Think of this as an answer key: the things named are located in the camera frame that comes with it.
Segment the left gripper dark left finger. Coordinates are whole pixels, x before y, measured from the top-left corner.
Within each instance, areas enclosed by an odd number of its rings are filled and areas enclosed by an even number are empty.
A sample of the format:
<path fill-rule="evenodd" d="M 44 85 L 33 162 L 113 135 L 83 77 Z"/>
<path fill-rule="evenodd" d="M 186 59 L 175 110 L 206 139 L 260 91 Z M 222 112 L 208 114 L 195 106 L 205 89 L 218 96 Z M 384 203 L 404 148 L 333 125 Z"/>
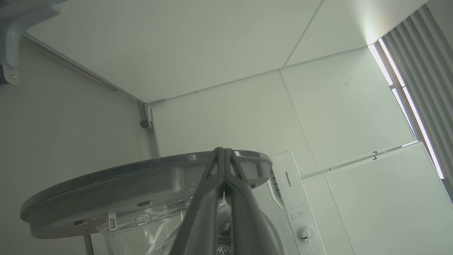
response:
<path fill-rule="evenodd" d="M 185 219 L 173 243 L 171 255 L 215 255 L 217 207 L 223 194 L 224 148 L 213 150 L 199 181 Z"/>

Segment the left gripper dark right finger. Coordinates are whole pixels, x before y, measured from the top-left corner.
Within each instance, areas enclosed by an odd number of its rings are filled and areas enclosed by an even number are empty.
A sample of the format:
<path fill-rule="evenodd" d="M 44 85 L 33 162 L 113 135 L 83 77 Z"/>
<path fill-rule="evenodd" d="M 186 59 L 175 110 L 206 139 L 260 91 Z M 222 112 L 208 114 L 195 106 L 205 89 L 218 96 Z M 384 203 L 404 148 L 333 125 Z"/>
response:
<path fill-rule="evenodd" d="M 225 198 L 231 207 L 231 240 L 235 255 L 279 255 L 245 173 L 232 149 L 225 149 Z"/>

